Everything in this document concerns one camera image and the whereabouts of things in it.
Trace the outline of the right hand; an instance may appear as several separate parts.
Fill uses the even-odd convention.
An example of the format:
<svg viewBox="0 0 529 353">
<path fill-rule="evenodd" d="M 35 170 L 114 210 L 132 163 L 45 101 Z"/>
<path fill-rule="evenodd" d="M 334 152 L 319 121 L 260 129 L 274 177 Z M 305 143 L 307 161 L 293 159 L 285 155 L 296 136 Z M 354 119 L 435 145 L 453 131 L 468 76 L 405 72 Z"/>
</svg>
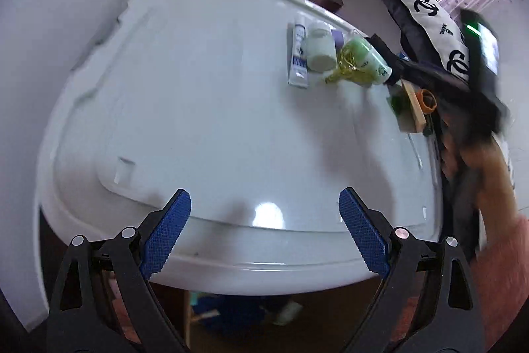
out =
<svg viewBox="0 0 529 353">
<path fill-rule="evenodd" d="M 481 175 L 476 206 L 481 211 L 487 241 L 492 244 L 513 228 L 519 216 L 508 165 L 493 138 L 465 147 L 460 154 L 466 166 Z"/>
</svg>

